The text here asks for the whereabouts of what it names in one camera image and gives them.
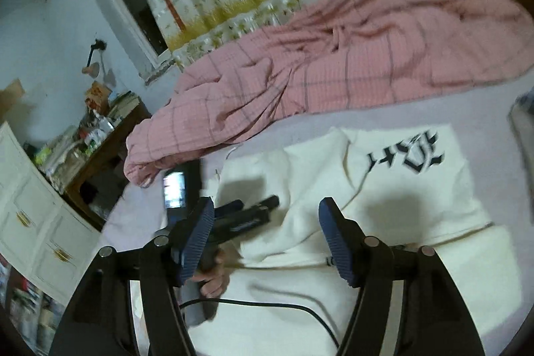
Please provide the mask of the person's left hand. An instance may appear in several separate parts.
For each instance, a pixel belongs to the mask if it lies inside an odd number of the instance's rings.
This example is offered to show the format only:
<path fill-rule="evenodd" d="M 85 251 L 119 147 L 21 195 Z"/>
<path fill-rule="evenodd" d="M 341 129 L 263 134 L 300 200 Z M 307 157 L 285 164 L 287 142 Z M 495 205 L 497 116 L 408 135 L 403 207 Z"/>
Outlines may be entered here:
<path fill-rule="evenodd" d="M 229 284 L 229 273 L 225 269 L 225 252 L 217 249 L 214 256 L 215 265 L 206 271 L 196 270 L 192 282 L 200 283 L 200 294 L 206 298 L 220 297 Z"/>

